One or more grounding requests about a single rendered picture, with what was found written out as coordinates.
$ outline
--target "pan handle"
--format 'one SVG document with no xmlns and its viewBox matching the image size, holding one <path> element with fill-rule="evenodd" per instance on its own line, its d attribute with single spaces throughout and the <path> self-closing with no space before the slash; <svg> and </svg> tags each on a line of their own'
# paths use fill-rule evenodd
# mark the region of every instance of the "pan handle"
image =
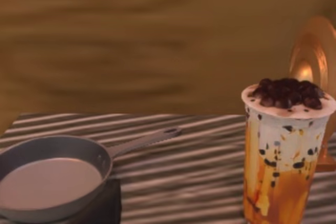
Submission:
<svg viewBox="0 0 336 224">
<path fill-rule="evenodd" d="M 163 140 L 167 140 L 173 137 L 177 137 L 182 133 L 182 130 L 178 127 L 168 128 L 164 130 L 157 131 L 153 134 L 141 137 L 139 139 L 129 141 L 124 144 L 120 144 L 117 146 L 113 146 L 107 148 L 108 153 L 110 154 L 111 158 L 118 157 L 122 154 L 130 152 L 132 150 L 144 147 L 149 144 L 153 144 L 156 142 L 160 142 Z"/>
</svg>

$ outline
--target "table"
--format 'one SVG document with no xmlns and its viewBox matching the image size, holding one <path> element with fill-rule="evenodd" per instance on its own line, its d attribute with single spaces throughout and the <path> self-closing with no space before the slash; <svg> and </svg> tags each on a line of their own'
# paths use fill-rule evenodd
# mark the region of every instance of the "table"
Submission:
<svg viewBox="0 0 336 224">
<path fill-rule="evenodd" d="M 244 120 L 241 115 L 23 114 L 0 138 L 0 147 L 50 134 L 111 146 L 180 126 L 183 135 L 116 159 L 112 176 L 122 181 L 122 224 L 240 224 L 245 223 Z M 330 152 L 336 156 L 336 135 Z M 336 173 L 316 174 L 303 224 L 335 222 L 335 181 Z"/>
</svg>

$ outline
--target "striped surface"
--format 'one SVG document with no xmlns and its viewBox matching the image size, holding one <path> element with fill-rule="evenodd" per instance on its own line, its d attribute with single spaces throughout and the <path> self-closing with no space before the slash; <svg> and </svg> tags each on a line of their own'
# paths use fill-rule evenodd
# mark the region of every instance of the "striped surface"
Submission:
<svg viewBox="0 0 336 224">
<path fill-rule="evenodd" d="M 181 126 L 183 135 L 115 161 L 122 224 L 245 223 L 243 116 L 25 114 L 0 138 L 0 147 L 49 134 L 89 137 L 110 146 L 170 126 Z M 303 224 L 335 223 L 335 181 L 336 173 L 315 176 Z"/>
</svg>

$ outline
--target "gray frying pan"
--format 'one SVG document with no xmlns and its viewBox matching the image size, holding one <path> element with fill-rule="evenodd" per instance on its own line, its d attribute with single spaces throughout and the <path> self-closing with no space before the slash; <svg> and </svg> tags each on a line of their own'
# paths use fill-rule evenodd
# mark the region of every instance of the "gray frying pan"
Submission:
<svg viewBox="0 0 336 224">
<path fill-rule="evenodd" d="M 16 144 L 0 154 L 0 215 L 43 223 L 75 214 L 103 188 L 113 158 L 180 134 L 171 128 L 110 148 L 63 135 Z"/>
</svg>

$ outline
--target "brown wall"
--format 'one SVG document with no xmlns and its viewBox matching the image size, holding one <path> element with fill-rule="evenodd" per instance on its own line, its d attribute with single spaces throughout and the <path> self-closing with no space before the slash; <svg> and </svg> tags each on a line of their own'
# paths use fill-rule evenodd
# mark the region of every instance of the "brown wall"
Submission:
<svg viewBox="0 0 336 224">
<path fill-rule="evenodd" d="M 0 0 L 0 109 L 242 113 L 334 0 Z"/>
</svg>

